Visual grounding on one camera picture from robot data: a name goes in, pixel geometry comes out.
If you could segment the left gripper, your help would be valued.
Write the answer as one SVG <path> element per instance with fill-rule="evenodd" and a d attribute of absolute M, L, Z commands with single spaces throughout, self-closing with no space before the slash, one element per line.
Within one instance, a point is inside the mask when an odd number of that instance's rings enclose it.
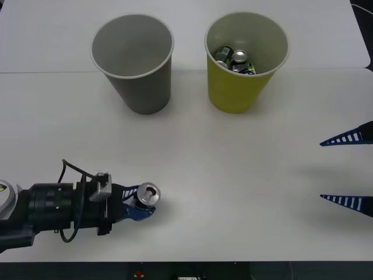
<path fill-rule="evenodd" d="M 139 185 L 124 187 L 110 178 L 82 178 L 75 188 L 75 230 L 97 229 L 99 236 L 107 235 L 112 225 L 123 220 L 142 221 L 155 212 L 155 207 L 124 204 L 132 198 Z"/>

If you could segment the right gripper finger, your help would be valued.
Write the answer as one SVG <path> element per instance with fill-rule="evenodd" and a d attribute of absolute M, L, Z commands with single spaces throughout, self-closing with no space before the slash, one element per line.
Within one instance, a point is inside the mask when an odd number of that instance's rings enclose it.
<path fill-rule="evenodd" d="M 361 214 L 373 217 L 373 197 L 372 196 L 339 196 L 321 194 L 321 198 L 345 208 L 354 210 Z"/>
<path fill-rule="evenodd" d="M 367 122 L 359 127 L 331 137 L 320 143 L 320 146 L 339 145 L 372 145 L 372 123 Z"/>

